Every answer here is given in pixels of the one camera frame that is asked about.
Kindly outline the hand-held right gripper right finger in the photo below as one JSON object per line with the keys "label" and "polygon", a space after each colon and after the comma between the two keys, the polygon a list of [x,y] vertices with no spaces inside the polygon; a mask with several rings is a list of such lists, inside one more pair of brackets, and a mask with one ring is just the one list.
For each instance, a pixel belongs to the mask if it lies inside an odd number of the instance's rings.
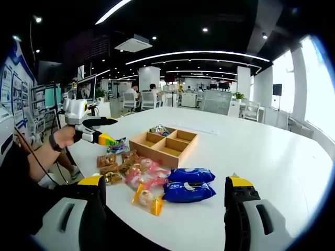
{"label": "hand-held right gripper right finger", "polygon": [[253,184],[236,174],[225,182],[225,250],[286,250],[286,219]]}

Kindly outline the person's left hand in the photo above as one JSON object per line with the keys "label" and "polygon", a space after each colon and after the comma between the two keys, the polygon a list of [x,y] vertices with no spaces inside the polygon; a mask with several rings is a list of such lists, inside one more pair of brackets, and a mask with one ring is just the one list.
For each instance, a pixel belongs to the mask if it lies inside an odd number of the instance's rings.
{"label": "person's left hand", "polygon": [[74,144],[75,128],[66,125],[62,127],[55,136],[60,148],[65,148]]}

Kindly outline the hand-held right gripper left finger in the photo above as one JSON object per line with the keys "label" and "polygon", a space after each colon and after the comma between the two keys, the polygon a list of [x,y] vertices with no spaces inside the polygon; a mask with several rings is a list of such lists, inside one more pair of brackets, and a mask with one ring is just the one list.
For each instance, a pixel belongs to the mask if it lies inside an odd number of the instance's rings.
{"label": "hand-held right gripper left finger", "polygon": [[106,185],[102,175],[62,186],[62,198],[43,216],[34,235],[43,250],[102,250]]}

